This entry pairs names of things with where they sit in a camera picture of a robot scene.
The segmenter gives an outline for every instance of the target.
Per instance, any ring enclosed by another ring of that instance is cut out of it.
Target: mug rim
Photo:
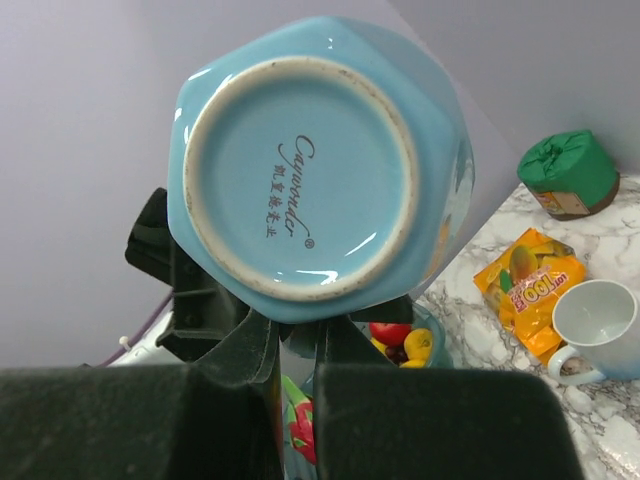
[[[594,283],[615,285],[616,287],[619,287],[619,288],[623,289],[624,291],[626,291],[626,293],[631,297],[631,300],[633,302],[633,313],[631,315],[631,318],[627,321],[627,324],[625,325],[625,328],[620,333],[618,333],[617,335],[615,335],[615,336],[613,336],[611,338],[608,338],[606,340],[602,340],[600,342],[589,342],[589,343],[574,342],[573,340],[570,340],[565,335],[563,335],[562,332],[558,329],[557,317],[556,317],[556,311],[558,309],[558,305],[560,305],[560,303],[563,300],[566,301],[567,295],[570,292],[572,292],[574,290],[579,290],[580,287],[583,287],[583,286],[588,285],[588,284],[594,284]],[[602,346],[602,345],[607,345],[609,343],[612,343],[612,342],[618,340],[619,338],[621,338],[622,336],[624,336],[629,331],[629,329],[636,323],[637,318],[638,318],[638,299],[637,299],[636,295],[626,285],[624,285],[624,284],[622,284],[620,282],[617,282],[615,280],[608,280],[608,279],[605,279],[605,278],[594,278],[594,279],[591,279],[591,280],[586,280],[584,282],[578,283],[577,285],[574,285],[573,287],[568,289],[563,295],[560,296],[560,299],[557,301],[557,303],[553,307],[553,312],[551,313],[553,329],[556,331],[556,333],[558,335],[560,335],[560,337],[562,337],[562,339],[565,342],[567,342],[567,344],[572,345],[574,347],[599,347],[599,346]]]
[[[245,263],[225,244],[221,235],[215,232],[207,218],[205,203],[198,183],[202,151],[209,131],[215,128],[223,112],[233,101],[247,90],[257,88],[264,82],[300,72],[323,75],[327,81],[350,85],[355,94],[366,96],[375,105],[387,123],[389,132],[395,139],[398,160],[403,166],[403,180],[406,191],[393,227],[382,247],[355,271],[341,276],[325,285],[298,285],[274,282],[273,278],[257,271]],[[183,191],[187,212],[203,247],[223,270],[247,287],[288,301],[309,302],[326,300],[348,294],[363,288],[377,278],[398,255],[412,231],[419,196],[417,153],[409,127],[403,120],[393,101],[365,75],[341,63],[313,56],[286,56],[270,59],[253,65],[233,77],[227,77],[209,98],[193,124],[184,153]]]

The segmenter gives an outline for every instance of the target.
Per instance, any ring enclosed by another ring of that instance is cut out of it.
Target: white wall
[[[390,0],[524,153],[591,128],[625,170],[640,168],[640,2]]]
[[[342,14],[412,36],[384,0],[0,2],[0,367],[95,363],[166,292],[127,235],[164,186],[182,81],[285,22]],[[470,235],[515,186],[515,155],[469,96]]]

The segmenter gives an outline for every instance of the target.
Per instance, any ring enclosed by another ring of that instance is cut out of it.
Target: blue transparent bowl
[[[453,362],[449,352],[445,348],[446,333],[440,321],[434,317],[426,308],[413,304],[414,321],[413,328],[428,328],[433,333],[433,349],[431,357],[424,368],[453,368]],[[369,325],[367,323],[355,322],[362,333],[370,338]],[[313,375],[311,375],[301,386],[301,390],[309,397],[313,396]],[[284,433],[284,466],[285,480],[317,480],[316,468],[305,460],[305,458],[293,449],[289,443],[289,427],[283,419]]]

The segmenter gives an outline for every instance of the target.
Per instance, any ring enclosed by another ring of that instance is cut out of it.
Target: marble pattern
[[[640,380],[558,385],[485,306],[473,276],[533,227],[572,246],[589,278],[627,285],[640,298],[640,176],[622,178],[614,203],[589,218],[559,222],[519,186],[418,303],[448,334],[457,367],[521,370],[541,377],[559,398],[585,478],[640,479]]]

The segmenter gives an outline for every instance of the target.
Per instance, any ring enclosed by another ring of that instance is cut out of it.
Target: orange candy package
[[[562,343],[553,307],[585,275],[573,248],[530,228],[473,281],[503,327],[547,365]]]

